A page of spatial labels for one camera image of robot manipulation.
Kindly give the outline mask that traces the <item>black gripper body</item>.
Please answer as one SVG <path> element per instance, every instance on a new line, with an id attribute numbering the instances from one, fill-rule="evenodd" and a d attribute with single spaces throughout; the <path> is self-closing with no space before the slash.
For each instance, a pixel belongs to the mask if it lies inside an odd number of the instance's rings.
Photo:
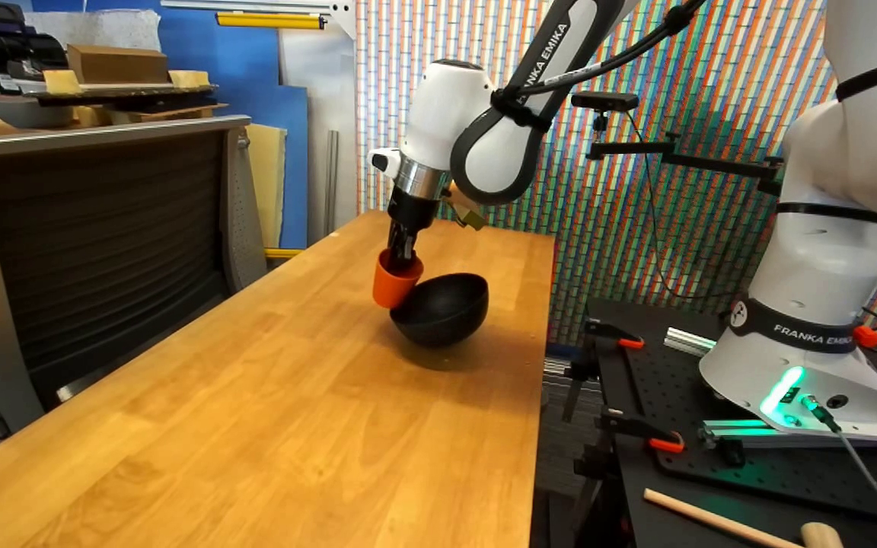
<path id="1" fill-rule="evenodd" d="M 385 212 L 390 212 L 390 235 L 385 235 L 385 258 L 383 267 L 390 274 L 406 274 L 418 252 L 413 239 L 424 227 L 431 226 L 438 203 L 431 198 L 413 198 L 403 188 L 390 194 Z"/>

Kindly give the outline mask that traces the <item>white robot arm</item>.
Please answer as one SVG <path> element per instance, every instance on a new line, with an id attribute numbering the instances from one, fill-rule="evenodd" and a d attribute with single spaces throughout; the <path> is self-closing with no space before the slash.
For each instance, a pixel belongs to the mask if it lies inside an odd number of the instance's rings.
<path id="1" fill-rule="evenodd" d="M 607 67 L 593 50 L 635 0 L 554 0 L 502 88 L 465 62 L 426 67 L 406 138 L 375 155 L 391 181 L 375 300 L 397 307 L 420 276 L 418 235 L 453 187 L 508 203 L 533 183 L 567 92 Z M 783 433 L 877 439 L 877 371 L 855 342 L 877 287 L 877 0 L 824 0 L 836 88 L 785 134 L 776 226 L 749 288 L 696 371 Z"/>

